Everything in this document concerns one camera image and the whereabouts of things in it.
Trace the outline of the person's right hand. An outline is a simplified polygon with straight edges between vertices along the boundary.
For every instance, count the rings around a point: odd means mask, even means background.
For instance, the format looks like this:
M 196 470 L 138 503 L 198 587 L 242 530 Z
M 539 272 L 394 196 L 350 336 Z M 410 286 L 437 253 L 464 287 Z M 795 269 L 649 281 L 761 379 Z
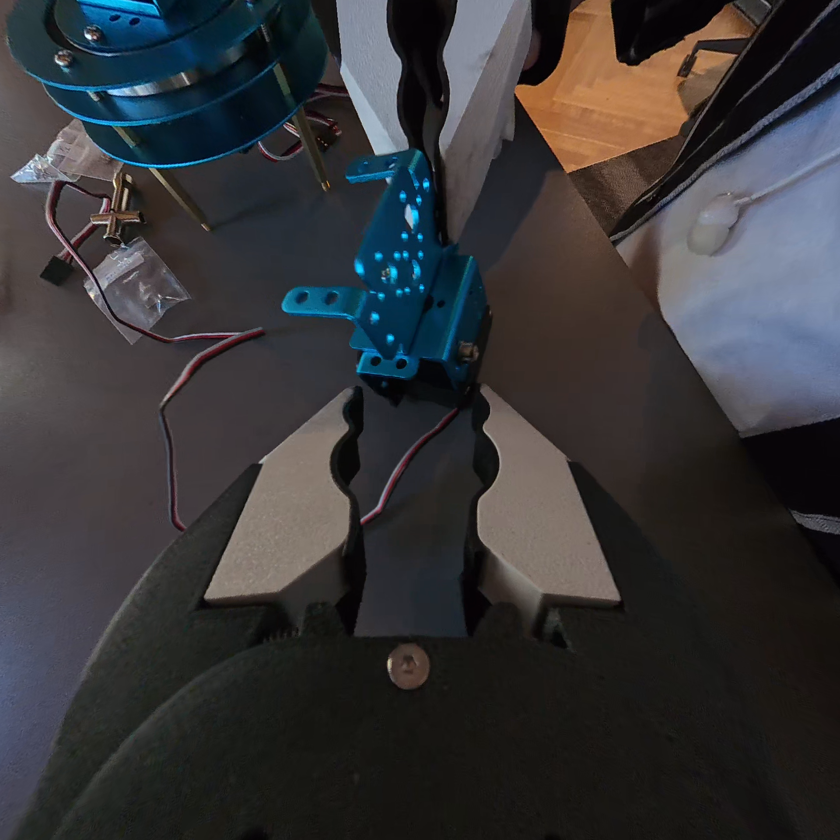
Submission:
M 531 39 L 518 79 L 535 87 L 546 81 L 562 57 L 572 1 L 531 1 Z

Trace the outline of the clear plastic screw bag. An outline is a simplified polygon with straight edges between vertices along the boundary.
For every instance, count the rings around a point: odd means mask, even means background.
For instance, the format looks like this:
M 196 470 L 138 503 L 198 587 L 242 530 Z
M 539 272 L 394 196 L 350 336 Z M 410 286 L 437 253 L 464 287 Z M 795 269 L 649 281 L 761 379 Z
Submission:
M 121 164 L 103 153 L 78 119 L 73 119 L 44 154 L 36 154 L 13 173 L 11 180 L 20 184 L 77 182 L 90 177 L 110 182 Z
M 84 288 L 96 306 L 129 344 L 141 335 L 115 320 L 153 331 L 175 305 L 191 296 L 163 259 L 142 237 L 114 248 L 93 270 L 99 285 L 85 279 Z

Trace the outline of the dark grey desk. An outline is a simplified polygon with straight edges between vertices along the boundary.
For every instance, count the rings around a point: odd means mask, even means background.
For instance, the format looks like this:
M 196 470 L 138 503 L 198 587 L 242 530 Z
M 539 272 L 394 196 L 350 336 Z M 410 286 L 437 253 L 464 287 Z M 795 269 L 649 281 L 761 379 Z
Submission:
M 50 250 L 35 200 L 3 188 L 2 837 L 46 767 L 95 643 L 163 550 L 153 398 L 186 359 L 128 346 L 79 287 L 35 278 Z M 775 579 L 812 559 L 661 318 L 561 173 L 548 175 L 490 272 L 500 339 L 490 384 L 572 459 L 597 513 L 618 516 L 621 583 L 641 604 L 563 619 L 572 648 L 432 638 L 430 685 L 395 688 L 385 639 L 311 664 L 259 644 L 245 711 L 266 761 L 237 823 L 201 800 L 139 838 L 800 838 L 762 696 L 791 616 Z

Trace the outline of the person's black striped jacket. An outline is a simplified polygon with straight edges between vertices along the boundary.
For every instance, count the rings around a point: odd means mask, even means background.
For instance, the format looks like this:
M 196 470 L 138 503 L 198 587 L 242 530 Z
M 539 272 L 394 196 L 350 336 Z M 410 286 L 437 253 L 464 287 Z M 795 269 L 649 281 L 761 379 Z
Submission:
M 616 248 L 714 164 L 777 125 L 817 111 L 835 114 L 839 128 L 838 26 L 838 2 L 780 2 L 700 110 L 674 163 L 616 222 Z M 640 281 L 658 305 L 653 282 Z M 838 576 L 838 418 L 740 438 Z

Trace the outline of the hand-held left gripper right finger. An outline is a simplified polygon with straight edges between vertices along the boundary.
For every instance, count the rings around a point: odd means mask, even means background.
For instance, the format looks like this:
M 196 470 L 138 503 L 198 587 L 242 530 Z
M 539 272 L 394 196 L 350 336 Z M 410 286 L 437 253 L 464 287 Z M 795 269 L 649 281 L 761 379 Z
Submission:
M 566 455 L 486 384 L 474 420 L 482 488 L 470 522 L 469 575 L 478 593 L 519 611 L 618 606 Z

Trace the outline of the blue servo bracket assembly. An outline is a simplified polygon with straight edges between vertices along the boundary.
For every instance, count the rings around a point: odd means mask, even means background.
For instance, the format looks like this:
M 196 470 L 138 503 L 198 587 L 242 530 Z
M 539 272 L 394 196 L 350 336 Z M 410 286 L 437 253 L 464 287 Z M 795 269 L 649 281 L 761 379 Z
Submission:
M 361 157 L 346 177 L 386 182 L 353 262 L 363 287 L 295 287 L 283 312 L 350 321 L 356 374 L 392 404 L 411 398 L 462 407 L 480 370 L 491 311 L 476 260 L 442 242 L 425 154 Z

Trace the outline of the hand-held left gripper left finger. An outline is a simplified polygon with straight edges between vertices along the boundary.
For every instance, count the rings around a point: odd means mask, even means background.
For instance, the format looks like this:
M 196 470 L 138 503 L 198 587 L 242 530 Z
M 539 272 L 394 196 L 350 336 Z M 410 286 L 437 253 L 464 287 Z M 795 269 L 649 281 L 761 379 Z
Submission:
M 347 388 L 259 462 L 206 589 L 211 606 L 273 605 L 303 617 L 326 602 L 357 617 L 365 582 L 359 503 L 364 395 Z

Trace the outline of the white drawstring toggle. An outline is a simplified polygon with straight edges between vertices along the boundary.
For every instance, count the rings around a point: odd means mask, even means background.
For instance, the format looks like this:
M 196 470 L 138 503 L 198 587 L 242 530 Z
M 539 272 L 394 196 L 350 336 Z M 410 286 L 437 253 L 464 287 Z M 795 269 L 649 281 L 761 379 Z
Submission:
M 836 149 L 757 192 L 748 195 L 725 192 L 715 196 L 699 212 L 695 223 L 688 232 L 686 242 L 689 251 L 698 256 L 716 255 L 728 242 L 742 212 L 748 207 L 787 190 L 827 166 L 834 165 L 838 162 L 838 159 L 839 149 Z

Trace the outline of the brass cross wrench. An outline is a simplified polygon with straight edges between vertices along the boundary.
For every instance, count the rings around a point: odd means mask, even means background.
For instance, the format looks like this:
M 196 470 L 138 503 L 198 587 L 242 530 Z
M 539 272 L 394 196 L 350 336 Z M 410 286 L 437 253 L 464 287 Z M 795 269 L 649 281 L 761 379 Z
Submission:
M 112 179 L 112 198 L 110 209 L 90 215 L 90 224 L 103 228 L 103 239 L 114 248 L 128 244 L 127 231 L 132 226 L 145 225 L 141 211 L 132 209 L 130 204 L 134 189 L 131 174 L 119 171 Z

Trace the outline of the person's white shirt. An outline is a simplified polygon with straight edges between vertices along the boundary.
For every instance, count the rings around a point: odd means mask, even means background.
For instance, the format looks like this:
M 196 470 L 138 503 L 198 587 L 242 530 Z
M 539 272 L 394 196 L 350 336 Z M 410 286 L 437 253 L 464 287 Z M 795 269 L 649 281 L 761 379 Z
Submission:
M 838 162 L 749 206 L 716 255 L 687 235 L 715 196 L 755 193 L 838 141 L 833 113 L 777 125 L 617 245 L 743 438 L 838 418 Z

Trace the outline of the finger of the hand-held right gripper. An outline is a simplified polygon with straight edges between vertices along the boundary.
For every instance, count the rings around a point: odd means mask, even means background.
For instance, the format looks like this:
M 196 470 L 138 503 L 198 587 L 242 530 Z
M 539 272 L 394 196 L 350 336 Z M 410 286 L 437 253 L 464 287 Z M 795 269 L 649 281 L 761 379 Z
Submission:
M 338 1 L 340 74 L 376 154 L 438 161 L 438 2 Z
M 529 1 L 432 2 L 429 155 L 445 239 L 459 239 L 490 163 L 511 140 L 532 36 Z

